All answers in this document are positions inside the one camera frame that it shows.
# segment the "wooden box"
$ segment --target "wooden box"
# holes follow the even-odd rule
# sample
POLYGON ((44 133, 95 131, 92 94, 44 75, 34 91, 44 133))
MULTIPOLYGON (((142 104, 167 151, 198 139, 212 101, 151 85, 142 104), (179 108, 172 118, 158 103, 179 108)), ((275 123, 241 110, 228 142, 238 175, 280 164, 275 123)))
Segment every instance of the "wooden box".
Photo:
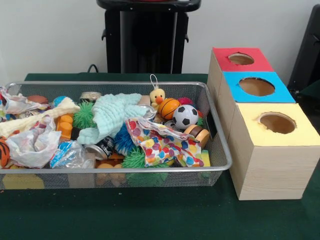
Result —
POLYGON ((207 85, 216 103, 223 72, 274 72, 259 48, 213 48, 207 85))
POLYGON ((300 199, 320 136, 296 103, 237 103, 228 139, 239 200, 300 199))
POLYGON ((275 72, 223 72, 217 111, 228 139, 238 103, 295 103, 275 72))

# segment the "polka dot fabric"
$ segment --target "polka dot fabric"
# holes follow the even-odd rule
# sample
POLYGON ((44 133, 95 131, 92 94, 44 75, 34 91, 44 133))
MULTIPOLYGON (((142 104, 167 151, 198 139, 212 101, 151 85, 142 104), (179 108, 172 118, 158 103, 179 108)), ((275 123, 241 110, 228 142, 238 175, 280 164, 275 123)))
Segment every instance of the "polka dot fabric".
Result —
POLYGON ((203 167, 200 143, 189 134, 174 131, 143 117, 125 121, 135 145, 145 152, 145 166, 177 160, 183 167, 203 167))

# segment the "yellow box top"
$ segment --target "yellow box top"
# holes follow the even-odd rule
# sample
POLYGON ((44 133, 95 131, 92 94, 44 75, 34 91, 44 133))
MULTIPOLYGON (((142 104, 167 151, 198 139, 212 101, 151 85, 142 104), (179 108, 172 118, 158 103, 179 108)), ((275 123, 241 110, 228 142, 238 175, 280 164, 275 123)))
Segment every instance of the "yellow box top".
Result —
POLYGON ((237 106, 255 146, 320 146, 320 135, 297 103, 237 106))

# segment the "wire mesh basket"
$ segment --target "wire mesh basket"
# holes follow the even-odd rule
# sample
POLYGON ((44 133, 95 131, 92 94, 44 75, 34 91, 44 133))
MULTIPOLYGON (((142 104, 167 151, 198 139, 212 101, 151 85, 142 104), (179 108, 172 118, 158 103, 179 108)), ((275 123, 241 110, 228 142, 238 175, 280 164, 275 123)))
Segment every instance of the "wire mesh basket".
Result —
MULTIPOLYGON (((222 171, 230 168, 232 159, 207 85, 201 82, 159 85, 168 98, 188 97, 203 113, 204 128, 211 136, 205 146, 211 167, 0 169, 0 190, 213 186, 222 171)), ((68 96, 77 102, 83 92, 149 95, 153 90, 149 82, 29 81, 11 83, 7 88, 11 95, 41 95, 50 102, 58 96, 68 96)))

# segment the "rubber duck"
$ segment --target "rubber duck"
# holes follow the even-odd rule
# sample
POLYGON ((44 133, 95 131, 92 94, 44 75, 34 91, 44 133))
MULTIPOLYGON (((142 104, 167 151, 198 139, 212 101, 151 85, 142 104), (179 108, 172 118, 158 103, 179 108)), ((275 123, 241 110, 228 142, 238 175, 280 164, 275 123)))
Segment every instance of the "rubber duck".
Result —
POLYGON ((152 92, 150 92, 151 106, 155 110, 158 110, 159 105, 165 100, 165 98, 165 91, 161 88, 154 89, 152 92))
POLYGON ((163 89, 158 87, 158 79, 157 79, 156 75, 151 74, 150 81, 151 81, 151 84, 154 88, 154 90, 152 92, 150 92, 151 106, 157 111, 159 108, 159 105, 166 99, 166 94, 163 89), (155 78, 155 81, 156 81, 155 85, 152 82, 152 77, 155 78))

